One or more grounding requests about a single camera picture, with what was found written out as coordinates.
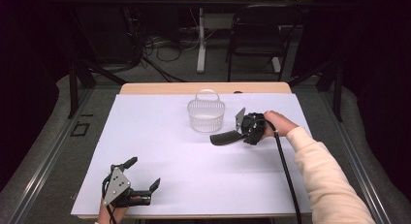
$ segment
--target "wire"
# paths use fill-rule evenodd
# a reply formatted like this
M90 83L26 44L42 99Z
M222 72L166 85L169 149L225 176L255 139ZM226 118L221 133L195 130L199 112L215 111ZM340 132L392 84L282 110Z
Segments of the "wire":
M285 176L287 177L287 182L288 182L288 186L290 188L291 196L293 197L294 208L296 209L297 221L299 222L299 224L301 224L302 222L301 222L301 213L300 213L299 203L297 202L296 192L294 190L293 182L291 181L291 177L290 177L290 172L288 171L287 163L285 161L284 152L282 150L281 141L280 141L280 137L278 135L278 131L275 129L275 126L271 122L269 122L268 120L266 120L266 122L269 125L269 127L271 127L271 129L274 131L274 138L277 142L278 152L279 152L280 158L281 158L281 163L282 163L283 168L284 168Z

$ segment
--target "white sleeve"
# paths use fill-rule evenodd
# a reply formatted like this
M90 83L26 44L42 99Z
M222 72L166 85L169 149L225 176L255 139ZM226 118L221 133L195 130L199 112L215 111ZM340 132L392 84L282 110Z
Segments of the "white sleeve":
M287 139L296 152L313 223L375 223L323 143L313 140L302 127L290 131Z

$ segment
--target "gray carpet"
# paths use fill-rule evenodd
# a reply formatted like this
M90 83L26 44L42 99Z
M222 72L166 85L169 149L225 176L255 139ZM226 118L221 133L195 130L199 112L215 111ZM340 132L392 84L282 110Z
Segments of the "gray carpet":
M189 81L224 81L226 79L227 65L224 63L226 44L224 38L220 38L218 33L207 41L207 54L205 62L205 73L196 72L197 51L184 50L177 60L170 62L163 61L167 57L175 58L178 51L173 48L161 48L158 56L156 50L148 57L159 67L168 73ZM290 68L295 56L295 49L298 41L292 45L287 70L284 80L290 80ZM265 65L252 62L255 68L264 68ZM243 63L237 63L235 70L240 70ZM118 73L120 77L134 82L164 81L160 74L152 67L141 63L138 67ZM88 164L92 157L96 143L104 128L107 116L115 94L119 91L119 86L107 80L101 75L95 75L98 86L95 89L80 90L81 106L77 115L68 120L69 114L69 89L68 78L64 78L58 83L60 88L60 98L54 109L54 113L46 124L44 131L38 140L33 144L26 158L21 163L19 169L9 181L6 188L0 194L0 204L2 206L0 223L8 223L9 220L20 223L93 223L91 220L81 220L70 214L76 193L84 179ZM262 80L267 76L256 76L256 78L244 77L242 75L233 76L234 80ZM341 165L345 174L358 194L367 204L373 205L368 196L364 194L364 187L359 183L361 178L353 171L353 167L347 157L346 140L341 135L340 124L335 124L335 118L330 113L330 104L327 102L328 94L318 93L313 84L317 78L305 81L298 87L293 88L293 92L298 95L302 110L305 114L311 132L315 139L322 141L329 148L332 155ZM407 223L411 220L411 206L409 202L390 183L379 163L373 158L366 140L364 139L364 129L357 110L356 98L348 90L343 91L342 117L344 122L342 127L346 130L350 143L360 155L366 174L371 181L372 189L377 194L383 210L389 216L391 223ZM37 189L30 188L30 180L33 176L40 175L45 180L34 180L33 184L40 182ZM21 200L31 194L33 199ZM201 223L266 223L266 219L247 220L203 220ZM295 217L275 218L275 223L297 223ZM303 223L311 223L310 217L305 217ZM151 220L149 223L172 223L170 220ZM191 223L194 220L179 221L179 223ZM135 223L134 220L125 220L124 223Z

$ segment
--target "black chair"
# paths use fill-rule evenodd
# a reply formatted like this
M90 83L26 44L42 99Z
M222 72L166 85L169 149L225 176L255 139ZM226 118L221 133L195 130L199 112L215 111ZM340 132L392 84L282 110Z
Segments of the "black chair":
M231 80L233 55L268 57L268 63L273 57L281 58L278 73L278 80L281 80L292 33L301 17L299 9L286 5L253 4L238 9L233 16L226 56L229 62L227 81Z

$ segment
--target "white basket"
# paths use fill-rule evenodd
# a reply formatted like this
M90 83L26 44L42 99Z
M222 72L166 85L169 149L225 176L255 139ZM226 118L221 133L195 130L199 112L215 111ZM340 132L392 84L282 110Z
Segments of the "white basket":
M213 93L215 100L200 99L200 94ZM196 94L196 98L188 103L187 111L190 116L191 127L199 132L214 132L223 125L226 105L220 101L217 92L211 89L203 89Z

